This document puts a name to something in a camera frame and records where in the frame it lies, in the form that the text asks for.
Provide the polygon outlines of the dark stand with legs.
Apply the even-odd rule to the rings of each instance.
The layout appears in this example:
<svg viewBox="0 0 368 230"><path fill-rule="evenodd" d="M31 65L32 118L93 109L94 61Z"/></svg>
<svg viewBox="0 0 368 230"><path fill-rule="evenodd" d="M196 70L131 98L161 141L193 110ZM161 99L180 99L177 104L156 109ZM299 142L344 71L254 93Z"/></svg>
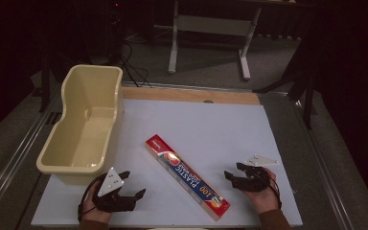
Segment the dark stand with legs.
<svg viewBox="0 0 368 230"><path fill-rule="evenodd" d="M303 36L281 78L272 84L253 90L254 93L264 94L292 82L293 85L287 92L287 97L290 101L297 102L302 96L305 96L303 121L307 129L311 129L311 109L317 55L316 48L318 47L318 45L315 44L316 41L315 29L309 29Z"/></svg>

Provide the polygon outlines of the cream plastic bin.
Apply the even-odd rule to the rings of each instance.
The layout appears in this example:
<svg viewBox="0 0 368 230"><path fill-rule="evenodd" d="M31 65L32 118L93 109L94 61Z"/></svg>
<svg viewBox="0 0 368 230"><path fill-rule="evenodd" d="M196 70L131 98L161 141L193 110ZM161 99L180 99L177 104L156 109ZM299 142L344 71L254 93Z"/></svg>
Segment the cream plastic bin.
<svg viewBox="0 0 368 230"><path fill-rule="evenodd" d="M116 66L76 65L61 86L62 114L36 160L41 173L84 184L107 171L122 125L123 71Z"/></svg>

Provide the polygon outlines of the person's right hand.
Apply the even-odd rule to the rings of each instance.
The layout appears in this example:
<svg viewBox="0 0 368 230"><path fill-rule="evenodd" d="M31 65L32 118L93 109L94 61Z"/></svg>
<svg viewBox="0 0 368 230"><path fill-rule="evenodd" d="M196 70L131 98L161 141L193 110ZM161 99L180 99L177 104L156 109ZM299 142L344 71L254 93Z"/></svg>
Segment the person's right hand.
<svg viewBox="0 0 368 230"><path fill-rule="evenodd" d="M264 170L270 177L269 186L258 193L243 191L246 197L252 202L258 214L270 210L281 209L280 192L276 183L276 175L267 168L264 168Z"/></svg>

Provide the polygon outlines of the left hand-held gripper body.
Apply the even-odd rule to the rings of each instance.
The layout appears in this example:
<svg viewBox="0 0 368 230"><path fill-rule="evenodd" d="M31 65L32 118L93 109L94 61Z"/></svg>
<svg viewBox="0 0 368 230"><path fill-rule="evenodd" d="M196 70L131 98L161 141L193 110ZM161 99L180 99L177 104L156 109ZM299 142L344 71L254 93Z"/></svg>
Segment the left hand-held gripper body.
<svg viewBox="0 0 368 230"><path fill-rule="evenodd" d="M133 211L136 202L133 196L119 195L125 180L111 168L107 173L99 176L100 185L93 196L96 207L107 213Z"/></svg>

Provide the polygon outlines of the metal table rail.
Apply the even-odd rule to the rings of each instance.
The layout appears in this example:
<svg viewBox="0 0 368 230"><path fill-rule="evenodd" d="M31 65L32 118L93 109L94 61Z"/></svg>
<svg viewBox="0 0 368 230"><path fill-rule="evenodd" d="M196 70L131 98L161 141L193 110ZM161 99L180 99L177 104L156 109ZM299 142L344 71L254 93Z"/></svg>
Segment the metal table rail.
<svg viewBox="0 0 368 230"><path fill-rule="evenodd" d="M294 113L297 116L300 127L304 130L305 135L309 139L310 148L313 151L314 164L318 170L319 177L321 178L325 193L327 194L328 200L333 208L333 213L336 217L340 229L355 230L352 221L347 213L346 207L341 199L340 193L334 184L333 178L322 156L322 151L319 148L312 131L308 129L305 125L302 117L304 111L302 104L299 101L291 101L290 104L293 108Z"/></svg>
<svg viewBox="0 0 368 230"><path fill-rule="evenodd" d="M59 93L39 111L38 97L27 97L0 123L0 200L17 174L46 122L50 121L53 106L59 102Z"/></svg>

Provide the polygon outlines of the white table mat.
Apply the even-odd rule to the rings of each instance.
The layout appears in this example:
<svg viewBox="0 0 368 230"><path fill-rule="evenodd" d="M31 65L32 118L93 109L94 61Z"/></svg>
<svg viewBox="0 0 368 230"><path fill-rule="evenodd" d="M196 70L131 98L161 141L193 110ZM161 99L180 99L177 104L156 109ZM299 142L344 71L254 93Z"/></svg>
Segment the white table mat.
<svg viewBox="0 0 368 230"><path fill-rule="evenodd" d="M118 138L111 139L112 163L129 178L122 195L146 193L132 212L113 215L114 227L254 227L259 220L250 201L225 179L237 163L254 155L275 160L282 210L293 226L302 223L288 175L278 151L265 109L260 105L181 103L126 100ZM230 204L213 220L156 161L146 141L159 135Z"/></svg>

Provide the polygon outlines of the person's left hand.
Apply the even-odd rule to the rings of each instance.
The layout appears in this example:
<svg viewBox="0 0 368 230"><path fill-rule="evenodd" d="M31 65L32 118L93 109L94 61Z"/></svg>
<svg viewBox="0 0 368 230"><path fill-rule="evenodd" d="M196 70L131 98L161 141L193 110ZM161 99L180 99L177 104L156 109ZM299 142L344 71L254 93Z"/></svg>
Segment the person's left hand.
<svg viewBox="0 0 368 230"><path fill-rule="evenodd" d="M81 207L80 217L82 220L92 220L100 223L108 224L111 219L111 214L99 210L93 202L93 196L99 186L99 181L95 182L87 192Z"/></svg>

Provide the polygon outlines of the white metal desk frame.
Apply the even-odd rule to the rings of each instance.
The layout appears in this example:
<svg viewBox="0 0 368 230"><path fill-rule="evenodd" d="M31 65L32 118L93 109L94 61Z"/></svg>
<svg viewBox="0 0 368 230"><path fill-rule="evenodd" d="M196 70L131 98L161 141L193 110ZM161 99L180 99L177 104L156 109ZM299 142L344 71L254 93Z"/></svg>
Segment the white metal desk frame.
<svg viewBox="0 0 368 230"><path fill-rule="evenodd" d="M179 13L179 1L173 1L173 19L172 19L172 48L169 59L168 72L176 72L177 54L178 54L178 32L197 32L215 35L237 35L245 38L245 43L238 51L241 65L242 77L245 81L251 80L247 53L251 44L253 35L257 28L262 8L254 10L251 20L223 19L195 15L185 15Z"/></svg>

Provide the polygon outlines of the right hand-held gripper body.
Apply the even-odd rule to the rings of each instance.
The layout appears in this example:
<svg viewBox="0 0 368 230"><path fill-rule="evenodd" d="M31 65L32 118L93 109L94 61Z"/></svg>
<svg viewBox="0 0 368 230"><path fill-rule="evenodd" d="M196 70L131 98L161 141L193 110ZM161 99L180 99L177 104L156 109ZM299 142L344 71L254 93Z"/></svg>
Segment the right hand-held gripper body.
<svg viewBox="0 0 368 230"><path fill-rule="evenodd" d="M270 177L265 171L265 167L276 166L279 164L279 161L254 154L240 163L247 165L248 171L245 172L245 177L236 176L238 182L233 187L242 191L258 193L266 189L270 184Z"/></svg>

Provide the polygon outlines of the long plastic wrap box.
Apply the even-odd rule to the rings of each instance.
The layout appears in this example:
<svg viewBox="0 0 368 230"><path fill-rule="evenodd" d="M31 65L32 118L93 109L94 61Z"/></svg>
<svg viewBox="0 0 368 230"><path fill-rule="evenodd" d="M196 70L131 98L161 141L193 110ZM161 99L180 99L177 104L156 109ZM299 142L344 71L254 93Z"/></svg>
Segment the long plastic wrap box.
<svg viewBox="0 0 368 230"><path fill-rule="evenodd" d="M228 211L230 203L159 135L150 137L146 141L146 148L213 220L220 220Z"/></svg>

